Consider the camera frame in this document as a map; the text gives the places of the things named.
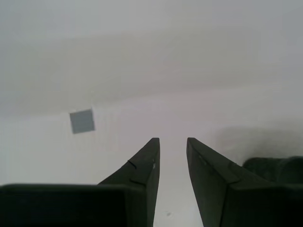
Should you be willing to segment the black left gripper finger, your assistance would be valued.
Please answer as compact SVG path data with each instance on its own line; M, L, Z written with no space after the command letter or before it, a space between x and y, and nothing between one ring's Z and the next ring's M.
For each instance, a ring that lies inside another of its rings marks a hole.
M3 227L151 227L160 178L160 140L152 138L96 185L7 184Z
M239 166L188 138L187 162L205 227L302 226L302 157L255 157Z

